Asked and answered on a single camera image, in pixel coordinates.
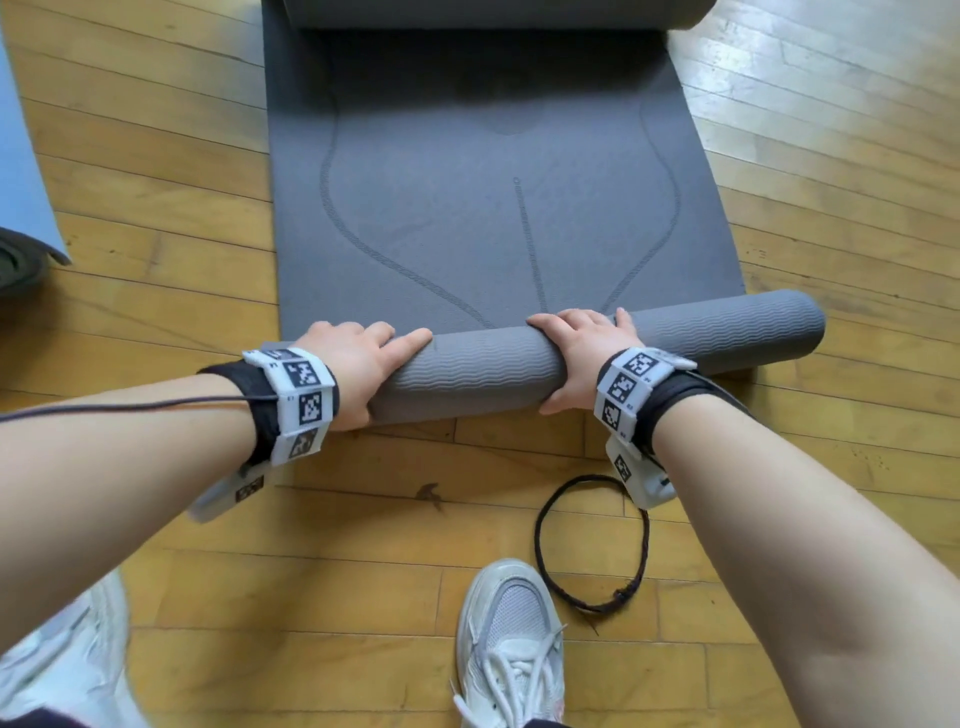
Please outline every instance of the white sneaker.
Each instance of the white sneaker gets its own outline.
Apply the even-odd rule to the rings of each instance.
[[[0,719],[42,708],[88,728],[149,728],[124,669],[128,622],[112,571],[0,657]]]
[[[464,728],[522,728],[564,716],[564,626],[529,564],[496,561],[473,579],[457,627]]]

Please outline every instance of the black cable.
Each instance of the black cable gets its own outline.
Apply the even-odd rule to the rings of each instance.
[[[46,417],[47,415],[86,415],[98,412],[151,412],[157,409],[180,407],[184,404],[208,404],[210,402],[229,401],[276,401],[276,395],[258,397],[184,397],[179,400],[161,400],[151,402],[137,402],[131,404],[51,404],[33,409],[21,409],[18,412],[9,412],[0,415],[0,425],[15,420],[29,420],[32,417]]]
[[[540,576],[543,577],[543,581],[546,582],[546,585],[550,588],[550,591],[567,604],[576,607],[581,612],[590,612],[595,615],[609,615],[630,601],[633,595],[636,594],[636,590],[639,589],[640,582],[643,580],[643,573],[647,568],[647,552],[650,548],[650,517],[646,511],[640,510],[640,517],[643,519],[643,539],[640,542],[640,568],[636,570],[636,576],[622,589],[614,590],[613,599],[610,601],[603,604],[587,604],[576,596],[565,592],[560,585],[553,580],[546,570],[546,565],[543,563],[543,552],[540,549],[540,527],[543,525],[543,519],[546,517],[546,514],[550,512],[550,509],[554,503],[560,499],[560,496],[573,486],[580,485],[581,483],[611,483],[615,485],[618,490],[626,493],[626,488],[623,483],[611,475],[578,475],[577,477],[567,480],[566,483],[560,486],[557,492],[546,501],[540,509],[540,513],[537,515],[537,524],[534,526],[534,555],[537,557],[537,570],[540,572]]]

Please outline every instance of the person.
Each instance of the person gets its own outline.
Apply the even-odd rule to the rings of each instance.
[[[581,309],[529,323],[566,363],[567,380],[544,414],[591,409],[604,365],[642,346],[622,309],[615,324]],[[370,421],[377,388],[430,338],[426,329],[395,338],[382,322],[318,323],[297,346],[335,375],[333,427],[352,429]],[[199,374],[76,401],[238,394],[228,378]],[[256,437],[244,402],[0,425],[0,650],[8,650],[0,719],[34,728],[76,725],[71,719],[145,725],[123,676],[122,590],[115,575],[102,577],[244,463]],[[719,397],[678,401],[652,438],[803,725],[957,725],[960,582],[946,568],[853,488]],[[481,570],[456,651],[455,704],[466,725],[562,719],[562,626],[528,565]]]

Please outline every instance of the person's left arm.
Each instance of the person's left arm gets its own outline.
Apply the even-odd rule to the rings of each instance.
[[[314,324],[296,346],[337,378],[332,429],[370,421],[384,380],[431,339],[377,323]],[[187,376],[67,404],[239,397],[229,379]],[[0,653],[97,581],[251,456],[243,401],[149,412],[56,414],[0,425]]]

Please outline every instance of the rolled yoga mat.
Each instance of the rolled yoga mat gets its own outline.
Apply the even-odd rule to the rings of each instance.
[[[36,166],[0,31],[0,296],[39,281],[47,255],[70,262]]]
[[[708,374],[811,352],[809,297],[742,295],[661,33],[454,30],[663,29],[709,5],[287,0],[324,26],[303,31],[265,0],[284,337],[321,319],[432,328],[372,402],[383,424],[543,400],[564,367],[524,325],[537,311],[622,305]]]

